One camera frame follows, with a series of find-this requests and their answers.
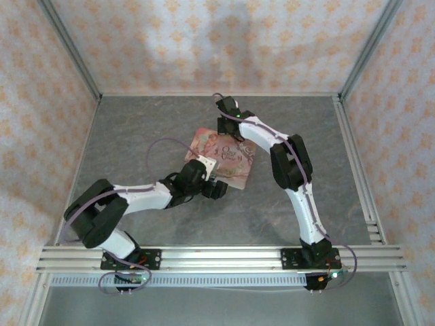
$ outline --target white plastic strip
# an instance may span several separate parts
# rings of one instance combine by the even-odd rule
[[[97,287],[102,274],[57,274],[52,287]],[[110,276],[103,279],[105,287],[131,286]],[[159,274],[153,273],[147,287],[303,287],[304,274]]]

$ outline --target metal frame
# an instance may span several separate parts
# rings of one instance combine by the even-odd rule
[[[379,234],[378,245],[380,245],[380,247],[385,247],[388,245],[388,240],[379,218],[379,213],[375,204],[375,197],[373,196],[373,192],[369,186],[364,166],[356,146],[353,128],[346,114],[346,102],[341,101],[342,99],[340,100],[339,97],[333,97],[332,100],[334,101],[338,122],[345,141],[347,155],[349,157],[353,177],[360,196],[360,202],[367,222],[370,239],[372,240],[372,244],[373,240],[377,239],[373,234],[376,233],[376,227],[378,229],[377,233]],[[423,315],[418,304],[415,286],[412,282],[410,272],[389,272],[389,278],[404,325],[423,326]]]
[[[390,22],[393,20],[402,2],[403,0],[389,0],[381,17],[379,18],[375,29],[368,38],[364,49],[358,57],[355,66],[353,66],[352,71],[349,74],[345,85],[343,86],[340,96],[341,99],[345,100],[351,93],[356,81],[358,80],[358,77],[362,74],[362,71],[367,65],[367,62],[370,60],[373,52],[375,52],[377,45],[379,44],[382,36],[385,34]]]
[[[65,28],[65,25],[63,24],[62,20],[60,19],[56,11],[56,8],[53,6],[53,3],[51,2],[51,0],[37,0],[37,1],[42,11],[46,15],[48,21],[53,26],[53,29],[56,31],[56,34],[58,35],[60,41],[65,47],[65,50],[67,51],[69,57],[73,61],[75,68],[77,68],[77,71],[82,76],[86,86],[89,89],[89,92],[97,100],[98,98],[101,97],[101,93],[97,85],[95,84],[95,81],[92,78],[92,75],[90,74],[88,68],[86,67],[82,59],[82,56],[78,52],[72,38],[69,36],[68,31]]]
[[[104,93],[104,97],[106,96],[123,96],[123,97],[132,97],[132,96],[207,96],[210,97],[210,92],[190,92],[190,93],[182,93],[182,92],[147,92],[144,93],[116,93],[116,92],[110,92],[110,93]],[[231,96],[310,96],[310,97],[329,97],[329,96],[336,96],[336,92],[290,92],[290,93],[259,93],[259,92],[230,92],[226,93],[226,95]]]
[[[146,247],[162,249],[157,274],[298,273],[328,270],[284,270],[278,246],[228,247]],[[406,260],[400,246],[351,246],[358,257],[357,272],[402,272]],[[341,261],[353,270],[353,256],[337,247]],[[84,247],[44,247],[37,265],[38,273],[101,273],[101,249]]]

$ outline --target patterned wallpaper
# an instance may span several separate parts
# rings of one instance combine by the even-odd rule
[[[0,5],[0,325],[16,325],[95,101],[36,0]]]
[[[387,0],[54,0],[101,92],[338,92]]]
[[[348,102],[388,241],[435,325],[435,6],[405,0]]]

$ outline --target black mounting bracket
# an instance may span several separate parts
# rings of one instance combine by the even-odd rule
[[[302,254],[302,248],[282,248],[281,265],[283,270],[340,270],[340,252],[332,248],[322,260],[310,264]]]
[[[307,246],[302,242],[302,248],[282,248],[281,265],[283,270],[340,270],[340,252],[323,239],[319,244]],[[330,277],[328,273],[307,273],[307,290],[323,290]]]
[[[162,251],[161,249],[135,249],[135,261],[131,261],[132,263],[142,265],[143,267],[148,268],[149,270],[159,270],[160,263],[162,261]],[[129,265],[120,263],[115,260],[108,253],[104,253],[101,258],[101,266],[102,270],[140,270],[139,268],[132,268]]]

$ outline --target gray marble surface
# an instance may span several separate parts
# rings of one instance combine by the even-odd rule
[[[238,96],[241,110],[303,137],[313,164],[313,192],[329,235],[351,245],[370,243],[345,145],[329,97]],[[200,127],[216,129],[218,112],[208,96],[103,97],[76,180],[74,198],[93,182],[142,185],[145,151],[160,137],[190,144]],[[179,172],[186,149],[163,141],[150,156],[152,172]],[[269,155],[257,155],[244,190],[220,200],[197,196],[174,209],[123,217],[119,227],[141,245],[298,245],[299,227],[289,198],[272,177]]]

